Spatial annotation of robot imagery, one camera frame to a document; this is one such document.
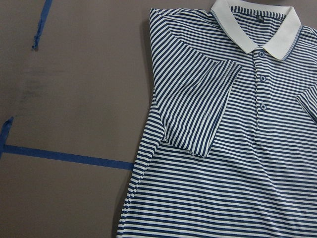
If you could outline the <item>navy white striped polo shirt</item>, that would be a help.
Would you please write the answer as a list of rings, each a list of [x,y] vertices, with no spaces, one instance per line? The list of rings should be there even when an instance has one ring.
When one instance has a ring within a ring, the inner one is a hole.
[[[243,0],[149,23],[153,98],[117,236],[316,237],[316,30]]]

